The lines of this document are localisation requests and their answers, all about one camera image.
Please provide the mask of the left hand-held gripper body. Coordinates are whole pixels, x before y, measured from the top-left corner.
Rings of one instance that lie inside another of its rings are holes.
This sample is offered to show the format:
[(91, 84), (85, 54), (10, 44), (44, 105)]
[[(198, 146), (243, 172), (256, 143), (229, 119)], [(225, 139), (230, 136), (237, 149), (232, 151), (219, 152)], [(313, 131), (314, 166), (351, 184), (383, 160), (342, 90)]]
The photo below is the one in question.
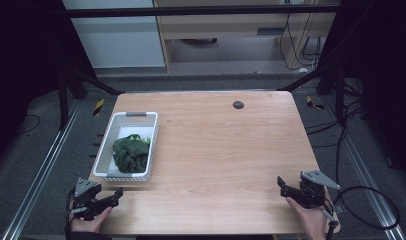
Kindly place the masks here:
[(95, 216), (101, 213), (101, 202), (96, 198), (100, 191), (100, 184), (79, 178), (74, 188), (71, 213), (86, 221), (93, 220)]

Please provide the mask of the light wooden shelf unit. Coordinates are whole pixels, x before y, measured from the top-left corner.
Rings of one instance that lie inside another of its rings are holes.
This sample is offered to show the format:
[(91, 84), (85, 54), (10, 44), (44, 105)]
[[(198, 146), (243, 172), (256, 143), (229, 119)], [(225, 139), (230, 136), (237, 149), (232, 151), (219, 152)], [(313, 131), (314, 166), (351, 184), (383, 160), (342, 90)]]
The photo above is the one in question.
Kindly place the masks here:
[[(321, 5), (340, 0), (152, 0), (156, 7)], [(283, 13), (238, 15), (160, 16), (164, 40), (273, 36), (286, 66), (294, 68), (303, 60), (304, 43), (312, 37), (326, 37), (336, 14)]]

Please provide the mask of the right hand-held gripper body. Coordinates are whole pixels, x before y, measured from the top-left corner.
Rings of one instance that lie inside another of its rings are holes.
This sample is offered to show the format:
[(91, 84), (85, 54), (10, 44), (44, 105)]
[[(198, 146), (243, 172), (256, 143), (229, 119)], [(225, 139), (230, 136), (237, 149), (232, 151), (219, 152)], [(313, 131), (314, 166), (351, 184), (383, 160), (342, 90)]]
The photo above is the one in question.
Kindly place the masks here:
[(306, 209), (322, 206), (325, 203), (325, 188), (340, 190), (341, 186), (319, 170), (302, 171), (300, 190), (303, 193), (301, 205)]

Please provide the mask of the yellow black floor tape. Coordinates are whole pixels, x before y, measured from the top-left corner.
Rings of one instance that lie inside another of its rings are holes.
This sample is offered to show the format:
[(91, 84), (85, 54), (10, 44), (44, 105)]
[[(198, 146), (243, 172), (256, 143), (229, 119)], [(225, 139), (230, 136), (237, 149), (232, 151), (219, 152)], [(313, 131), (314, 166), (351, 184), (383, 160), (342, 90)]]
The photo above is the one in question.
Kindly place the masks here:
[(99, 99), (97, 101), (97, 103), (95, 105), (95, 108), (93, 110), (93, 113), (92, 113), (93, 116), (98, 116), (99, 115), (99, 113), (100, 113), (100, 111), (101, 111), (101, 109), (102, 109), (102, 107), (104, 105), (104, 102), (105, 102), (105, 99), (103, 99), (103, 98)]
[(315, 104), (310, 96), (306, 96), (306, 105), (317, 110), (325, 109), (322, 104)]

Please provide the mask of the black horizontal frame bar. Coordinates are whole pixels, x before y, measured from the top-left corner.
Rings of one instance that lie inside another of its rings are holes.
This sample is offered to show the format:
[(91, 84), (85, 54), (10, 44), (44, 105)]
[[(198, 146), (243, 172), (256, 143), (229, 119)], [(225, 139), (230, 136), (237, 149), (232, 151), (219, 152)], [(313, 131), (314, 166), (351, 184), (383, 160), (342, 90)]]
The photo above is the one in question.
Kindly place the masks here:
[(147, 16), (192, 16), (192, 15), (236, 15), (236, 14), (283, 14), (283, 13), (332, 13), (339, 4), (321, 5), (244, 5), (244, 6), (191, 6), (156, 8), (73, 9), (61, 15), (69, 18), (98, 17), (147, 17)]

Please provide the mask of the white cabinet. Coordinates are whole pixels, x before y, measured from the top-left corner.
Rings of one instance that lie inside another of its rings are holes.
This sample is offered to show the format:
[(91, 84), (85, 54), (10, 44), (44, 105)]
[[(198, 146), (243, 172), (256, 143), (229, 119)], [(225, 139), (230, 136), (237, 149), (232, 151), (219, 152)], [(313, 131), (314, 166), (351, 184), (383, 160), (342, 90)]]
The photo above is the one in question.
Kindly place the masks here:
[[(152, 0), (62, 0), (67, 10), (147, 8)], [(155, 17), (72, 18), (95, 69), (164, 67)]]

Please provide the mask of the black curtain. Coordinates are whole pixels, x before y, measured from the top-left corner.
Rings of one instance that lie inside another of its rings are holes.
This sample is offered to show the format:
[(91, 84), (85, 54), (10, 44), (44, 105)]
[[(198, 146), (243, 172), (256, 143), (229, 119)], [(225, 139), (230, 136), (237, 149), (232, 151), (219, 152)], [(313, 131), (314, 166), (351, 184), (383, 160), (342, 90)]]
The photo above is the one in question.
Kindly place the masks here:
[(62, 68), (95, 72), (62, 0), (0, 0), (0, 165), (29, 103), (58, 88)]
[(406, 0), (340, 0), (321, 62), (362, 81), (365, 110), (406, 173)]

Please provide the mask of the person's left hand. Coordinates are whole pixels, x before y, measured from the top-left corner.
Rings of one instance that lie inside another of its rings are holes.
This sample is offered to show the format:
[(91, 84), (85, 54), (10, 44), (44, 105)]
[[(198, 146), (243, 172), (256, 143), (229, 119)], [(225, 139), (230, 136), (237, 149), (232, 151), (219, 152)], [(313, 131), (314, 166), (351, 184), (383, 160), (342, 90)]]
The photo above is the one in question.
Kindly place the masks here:
[(79, 218), (76, 218), (73, 214), (70, 214), (70, 230), (72, 232), (99, 233), (102, 224), (109, 217), (111, 212), (112, 207), (107, 207), (100, 215), (96, 216), (93, 220), (90, 221), (81, 220)]

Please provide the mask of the dark green cloth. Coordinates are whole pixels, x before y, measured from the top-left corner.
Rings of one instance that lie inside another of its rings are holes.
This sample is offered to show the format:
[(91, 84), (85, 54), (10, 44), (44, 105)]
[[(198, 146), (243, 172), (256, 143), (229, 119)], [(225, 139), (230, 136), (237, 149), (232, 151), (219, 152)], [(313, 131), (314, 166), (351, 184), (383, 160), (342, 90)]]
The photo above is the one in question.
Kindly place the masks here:
[(138, 134), (116, 140), (112, 146), (113, 159), (121, 173), (144, 173), (150, 154), (150, 138)]

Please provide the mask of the person's right hand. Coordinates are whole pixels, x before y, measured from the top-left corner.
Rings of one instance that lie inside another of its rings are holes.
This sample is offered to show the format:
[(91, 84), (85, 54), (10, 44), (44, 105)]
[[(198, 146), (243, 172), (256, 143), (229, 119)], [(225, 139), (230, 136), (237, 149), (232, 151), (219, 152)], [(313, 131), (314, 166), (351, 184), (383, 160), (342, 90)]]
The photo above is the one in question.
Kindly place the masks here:
[(287, 197), (286, 201), (297, 213), (309, 240), (326, 240), (327, 218), (320, 208), (303, 208), (291, 197)]

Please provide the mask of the white plastic basket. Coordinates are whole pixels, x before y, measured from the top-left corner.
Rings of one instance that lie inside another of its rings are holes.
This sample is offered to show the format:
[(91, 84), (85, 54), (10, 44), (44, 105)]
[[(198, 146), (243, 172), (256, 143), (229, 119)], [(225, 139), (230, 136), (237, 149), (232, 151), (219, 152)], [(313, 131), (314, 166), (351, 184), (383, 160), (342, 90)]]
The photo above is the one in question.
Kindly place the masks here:
[[(106, 181), (148, 181), (151, 176), (153, 155), (157, 140), (158, 114), (156, 112), (118, 112), (109, 122), (98, 152), (93, 174)], [(112, 146), (120, 138), (138, 134), (150, 138), (150, 154), (144, 173), (121, 173), (115, 165)]]

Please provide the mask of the aluminium floor rail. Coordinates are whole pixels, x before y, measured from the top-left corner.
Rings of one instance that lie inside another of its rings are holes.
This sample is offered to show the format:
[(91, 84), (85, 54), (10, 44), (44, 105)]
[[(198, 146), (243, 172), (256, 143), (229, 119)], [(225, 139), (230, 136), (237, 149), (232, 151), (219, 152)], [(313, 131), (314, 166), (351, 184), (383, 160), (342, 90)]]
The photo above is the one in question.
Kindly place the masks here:
[(399, 225), (397, 214), (392, 210), (391, 203), (388, 202), (384, 196), (372, 191), (372, 189), (378, 190), (379, 187), (364, 164), (350, 135), (346, 134), (342, 136), (339, 140), (338, 146), (345, 150), (358, 180), (363, 186), (365, 186), (364, 191), (366, 192), (371, 207), (373, 208), (380, 226), (383, 227), (388, 239), (406, 240), (406, 236)]
[(72, 108), (69, 110), (68, 120), (65, 126), (58, 131), (55, 140), (53, 141), (46, 157), (43, 160), (38, 172), (35, 175), (23, 201), (21, 202), (16, 214), (12, 218), (10, 224), (5, 229), (1, 240), (18, 240), (22, 230), (42, 192), (42, 189), (52, 171), (52, 168), (64, 146), (64, 143), (70, 133), (74, 122), (78, 116), (78, 112), (82, 105), (82, 100), (74, 100)]

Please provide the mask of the black metal stand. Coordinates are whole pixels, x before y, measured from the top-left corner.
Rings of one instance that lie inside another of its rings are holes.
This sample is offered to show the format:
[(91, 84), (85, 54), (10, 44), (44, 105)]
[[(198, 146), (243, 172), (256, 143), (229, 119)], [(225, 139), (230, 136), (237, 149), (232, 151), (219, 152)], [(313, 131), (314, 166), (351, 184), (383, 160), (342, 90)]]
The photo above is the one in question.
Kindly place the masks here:
[(116, 90), (104, 84), (90, 74), (72, 67), (63, 66), (59, 71), (57, 80), (60, 107), (60, 130), (65, 128), (69, 120), (67, 92), (71, 91), (75, 99), (84, 99), (87, 96), (87, 91), (82, 84), (83, 81), (103, 90), (110, 95), (122, 94), (122, 91)]
[(344, 117), (344, 69), (339, 63), (323, 63), (314, 71), (306, 74), (299, 80), (278, 88), (278, 91), (294, 91), (299, 86), (307, 82), (319, 78), (320, 81), (316, 87), (316, 91), (323, 95), (335, 88), (335, 117), (341, 125), (345, 122)]

